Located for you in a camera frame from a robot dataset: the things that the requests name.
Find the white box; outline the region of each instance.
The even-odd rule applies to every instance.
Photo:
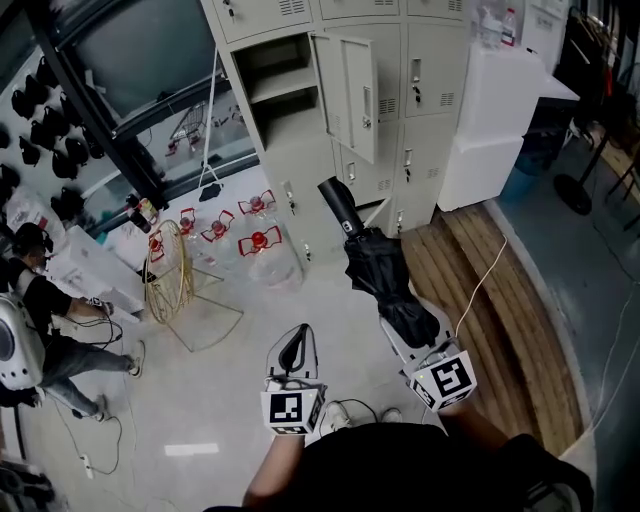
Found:
[[[438,206],[448,212],[502,192],[524,140],[512,137],[488,144],[453,139]]]
[[[489,142],[527,133],[546,76],[542,61],[521,48],[471,45],[457,134]]]

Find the white bag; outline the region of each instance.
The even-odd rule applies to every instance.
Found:
[[[53,253],[57,253],[66,242],[66,233],[60,218],[42,198],[25,185],[13,191],[5,206],[7,226],[15,233],[25,222],[32,222],[47,231],[53,241]]]

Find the black umbrella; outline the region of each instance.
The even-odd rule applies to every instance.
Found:
[[[440,324],[409,290],[409,269],[400,240],[387,238],[379,228],[365,228],[349,189],[335,177],[318,188],[348,236],[345,273],[353,288],[376,298],[378,313],[409,347],[435,345]]]

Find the open locker door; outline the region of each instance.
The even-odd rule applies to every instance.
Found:
[[[318,97],[327,133],[375,163],[378,145],[378,72],[373,41],[309,33]]]

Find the jeans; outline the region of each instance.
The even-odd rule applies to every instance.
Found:
[[[70,377],[91,370],[128,372],[133,367],[133,361],[128,356],[119,356],[72,338],[65,337],[59,341],[65,343],[64,352],[53,364],[47,365],[45,361],[46,369],[40,387],[59,395],[71,407],[87,416],[94,416],[99,412],[98,404],[84,396]]]

